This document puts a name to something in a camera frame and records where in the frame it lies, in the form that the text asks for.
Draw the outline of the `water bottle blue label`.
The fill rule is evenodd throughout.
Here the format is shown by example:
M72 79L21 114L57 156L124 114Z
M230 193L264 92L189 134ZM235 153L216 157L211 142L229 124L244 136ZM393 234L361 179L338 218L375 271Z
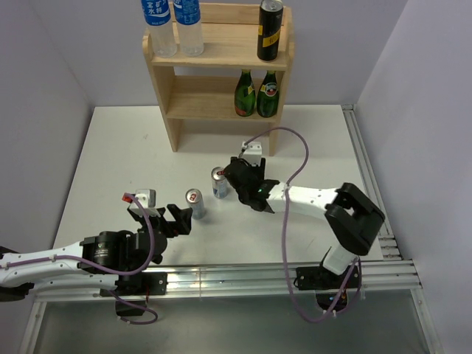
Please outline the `water bottle blue label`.
M199 1L175 0L173 8L181 51L189 57L201 55L204 51L204 39Z
M177 52L177 45L168 1L141 0L141 5L154 54L160 58L174 56Z

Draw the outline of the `black can front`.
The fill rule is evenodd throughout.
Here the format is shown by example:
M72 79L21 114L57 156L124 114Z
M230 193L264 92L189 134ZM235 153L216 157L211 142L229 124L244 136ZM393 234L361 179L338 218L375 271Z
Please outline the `black can front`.
M282 16L282 1L261 1L257 35L257 56L263 61L273 61L277 58Z

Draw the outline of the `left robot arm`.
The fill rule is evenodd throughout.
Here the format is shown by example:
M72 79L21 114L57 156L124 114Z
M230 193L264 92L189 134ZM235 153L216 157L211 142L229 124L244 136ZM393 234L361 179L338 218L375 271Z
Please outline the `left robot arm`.
M27 254L1 248L1 300L18 301L29 292L66 288L139 293L144 288L142 272L162 261L168 239L191 232L192 209L125 201L128 213L141 225L137 232L104 231L68 246Z

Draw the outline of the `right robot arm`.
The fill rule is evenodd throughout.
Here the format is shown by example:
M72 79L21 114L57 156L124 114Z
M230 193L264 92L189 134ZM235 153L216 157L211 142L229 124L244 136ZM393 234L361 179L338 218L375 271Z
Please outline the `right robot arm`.
M325 219L337 242L325 254L319 269L321 283L336 287L355 258L368 255L385 221L385 214L356 185L339 188L291 187L265 179L265 159L252 166L233 157L223 173L238 200L257 212L296 214Z

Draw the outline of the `wooden two-tier shelf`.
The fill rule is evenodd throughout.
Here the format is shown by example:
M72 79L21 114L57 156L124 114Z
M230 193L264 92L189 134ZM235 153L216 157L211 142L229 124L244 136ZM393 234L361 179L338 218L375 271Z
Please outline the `wooden two-tier shelf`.
M187 57L177 52L170 58L155 55L150 32L142 39L142 51L172 151L177 151L186 122L234 121L243 117L234 109L234 91L240 72L273 71L279 85L277 113L270 118L252 114L247 122L273 128L281 123L294 61L292 9L283 10L279 53L264 62L257 57L259 7L256 4L203 3L204 52Z

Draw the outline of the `silver can middle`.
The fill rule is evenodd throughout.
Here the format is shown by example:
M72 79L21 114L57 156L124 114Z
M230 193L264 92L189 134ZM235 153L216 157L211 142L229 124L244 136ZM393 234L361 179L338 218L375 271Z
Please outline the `silver can middle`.
M222 199L228 195L228 181L222 167L214 167L211 172L212 191L216 198Z

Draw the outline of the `silver can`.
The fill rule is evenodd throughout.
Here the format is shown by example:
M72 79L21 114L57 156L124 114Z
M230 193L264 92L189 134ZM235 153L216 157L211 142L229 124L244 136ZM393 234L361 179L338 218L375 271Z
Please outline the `silver can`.
M192 209L192 218L196 220L202 219L206 214L206 210L201 191L191 188L186 192L185 198L189 208Z
M222 199L228 195L228 181L222 167L214 167L211 172L212 191L216 198Z

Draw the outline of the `silver can front left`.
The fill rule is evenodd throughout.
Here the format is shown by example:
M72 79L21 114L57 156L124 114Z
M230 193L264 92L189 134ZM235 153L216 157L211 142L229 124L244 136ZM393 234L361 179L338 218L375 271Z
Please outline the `silver can front left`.
M206 214L206 210L201 191L191 188L186 192L185 198L189 208L192 209L192 218L196 220L202 219Z

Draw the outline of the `green glass bottle left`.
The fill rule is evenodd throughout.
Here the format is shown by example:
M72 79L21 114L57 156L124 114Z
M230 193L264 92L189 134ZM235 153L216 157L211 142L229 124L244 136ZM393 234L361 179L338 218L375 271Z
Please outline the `green glass bottle left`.
M234 104L236 114L241 117L251 116L254 112L256 94L249 69L241 71L241 76L235 89Z

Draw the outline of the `green glass bottle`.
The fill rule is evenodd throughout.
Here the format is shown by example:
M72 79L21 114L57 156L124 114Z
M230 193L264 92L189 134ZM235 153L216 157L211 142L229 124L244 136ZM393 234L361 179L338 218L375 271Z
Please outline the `green glass bottle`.
M251 116L254 112L256 94L249 69L241 71L241 76L235 89L234 104L236 114L241 117Z
M269 118L277 113L279 104L279 89L275 71L267 71L257 94L257 113Z

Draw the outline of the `green glass bottle right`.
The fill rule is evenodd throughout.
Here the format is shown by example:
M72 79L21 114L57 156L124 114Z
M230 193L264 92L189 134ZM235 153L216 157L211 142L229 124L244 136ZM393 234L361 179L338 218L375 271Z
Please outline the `green glass bottle right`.
M275 71L267 71L257 94L257 113L269 118L277 113L279 104L279 89Z

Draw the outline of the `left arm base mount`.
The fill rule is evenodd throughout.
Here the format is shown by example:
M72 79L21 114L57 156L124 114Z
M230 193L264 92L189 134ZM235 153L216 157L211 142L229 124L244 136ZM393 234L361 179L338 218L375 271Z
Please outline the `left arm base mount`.
M139 317L151 312L151 296L163 296L167 290L167 273L145 273L118 276L112 281L112 290L100 289L100 297L115 301L116 315L123 321L138 323Z

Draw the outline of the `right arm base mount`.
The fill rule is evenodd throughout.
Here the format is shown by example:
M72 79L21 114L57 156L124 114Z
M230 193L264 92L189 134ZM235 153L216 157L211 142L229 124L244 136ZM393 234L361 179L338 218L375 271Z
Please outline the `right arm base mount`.
M321 266L305 266L296 268L296 278L294 286L300 291L315 291L316 302L322 310L328 310L334 302L339 286L344 281L348 270L342 275L335 275ZM349 305L347 291L356 288L356 295L361 290L362 276L359 267L356 265L350 275L340 299L333 308L335 312L343 311Z

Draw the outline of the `aluminium side rail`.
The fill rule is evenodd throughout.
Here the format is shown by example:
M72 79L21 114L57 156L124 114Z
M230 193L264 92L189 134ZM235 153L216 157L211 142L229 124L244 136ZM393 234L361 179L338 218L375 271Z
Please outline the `aluminium side rail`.
M347 130L350 134L355 156L357 158L358 167L361 172L361 178L364 184L364 189L366 190L366 194L385 215L385 221L381 227L381 230L379 231L378 236L383 258L388 261L403 260L385 210L364 140L361 136L360 128L355 117L354 108L354 105L341 106L341 110L347 125Z

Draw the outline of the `aluminium front rail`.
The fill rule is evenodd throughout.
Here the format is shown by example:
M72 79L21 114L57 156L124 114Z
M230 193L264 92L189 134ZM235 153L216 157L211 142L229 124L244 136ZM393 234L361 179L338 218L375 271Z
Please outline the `aluminium front rail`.
M283 267L276 264L232 267L153 267L149 272L167 274L165 293L161 296L150 295L151 299L288 294ZM412 261L395 260L362 264L362 289L364 291L421 288L422 284Z

